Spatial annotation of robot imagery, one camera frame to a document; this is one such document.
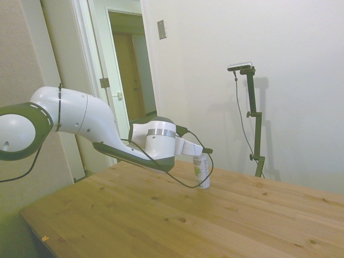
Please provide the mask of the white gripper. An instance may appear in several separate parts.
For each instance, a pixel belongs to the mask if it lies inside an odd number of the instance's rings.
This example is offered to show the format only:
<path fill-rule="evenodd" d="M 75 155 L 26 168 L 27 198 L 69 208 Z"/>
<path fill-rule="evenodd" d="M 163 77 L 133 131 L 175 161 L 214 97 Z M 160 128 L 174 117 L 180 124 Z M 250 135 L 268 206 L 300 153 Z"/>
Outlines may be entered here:
<path fill-rule="evenodd" d="M 184 150 L 185 139 L 181 137 L 175 138 L 175 155 L 186 155 Z"/>

